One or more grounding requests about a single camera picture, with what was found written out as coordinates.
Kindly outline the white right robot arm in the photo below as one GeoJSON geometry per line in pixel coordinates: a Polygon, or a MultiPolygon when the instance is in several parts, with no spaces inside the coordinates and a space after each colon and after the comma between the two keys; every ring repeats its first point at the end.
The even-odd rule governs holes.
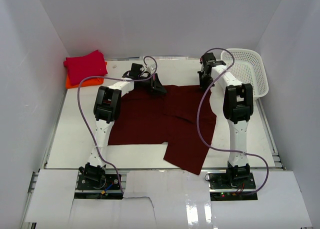
{"type": "Polygon", "coordinates": [[[229,126],[230,153],[226,173],[219,179],[223,184],[238,187],[250,177],[247,152],[247,129],[253,114],[253,87],[243,83],[228,71],[227,64],[217,60],[212,52],[200,58],[198,72],[201,89],[209,89],[218,83],[224,89],[222,111],[229,126]]]}

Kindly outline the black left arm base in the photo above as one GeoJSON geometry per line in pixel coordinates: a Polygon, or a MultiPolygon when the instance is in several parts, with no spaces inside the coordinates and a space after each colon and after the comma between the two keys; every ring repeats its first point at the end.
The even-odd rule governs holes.
{"type": "Polygon", "coordinates": [[[93,200],[122,200],[120,180],[116,174],[106,174],[99,181],[86,178],[79,174],[75,193],[75,199],[93,200]]]}

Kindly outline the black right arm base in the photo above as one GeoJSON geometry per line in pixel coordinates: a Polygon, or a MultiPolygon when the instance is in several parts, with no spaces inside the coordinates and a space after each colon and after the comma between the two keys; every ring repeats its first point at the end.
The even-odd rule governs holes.
{"type": "Polygon", "coordinates": [[[257,201],[256,183],[251,172],[248,178],[230,182],[226,173],[207,173],[204,180],[209,183],[212,202],[257,201]]]}

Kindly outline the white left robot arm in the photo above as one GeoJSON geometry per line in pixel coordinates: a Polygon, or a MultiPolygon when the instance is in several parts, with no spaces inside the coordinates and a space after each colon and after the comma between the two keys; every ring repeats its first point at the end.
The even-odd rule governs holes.
{"type": "Polygon", "coordinates": [[[93,140],[93,148],[88,161],[84,167],[79,168],[79,171],[86,182],[90,183],[94,189],[104,190],[107,188],[106,165],[110,165],[115,169],[118,186],[122,189],[121,176],[118,170],[112,163],[103,158],[102,152],[106,149],[112,127],[120,116],[122,96],[130,93],[140,85],[148,86],[153,93],[167,93],[159,80],[157,69],[158,63],[156,61],[153,64],[147,64],[146,62],[143,62],[143,64],[132,63],[131,69],[126,71],[121,78],[112,79],[116,83],[98,88],[93,106],[95,132],[90,128],[83,113],[80,100],[81,86],[78,86],[78,109],[93,140]]]}

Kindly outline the dark red t-shirt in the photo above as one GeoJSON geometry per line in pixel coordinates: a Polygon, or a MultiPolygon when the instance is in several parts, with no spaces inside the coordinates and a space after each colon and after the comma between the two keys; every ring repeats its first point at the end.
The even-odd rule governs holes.
{"type": "Polygon", "coordinates": [[[164,160],[199,175],[213,139],[217,116],[212,112],[210,93],[197,85],[165,86],[156,95],[136,88],[121,98],[119,118],[108,144],[139,145],[167,143],[164,160]]]}

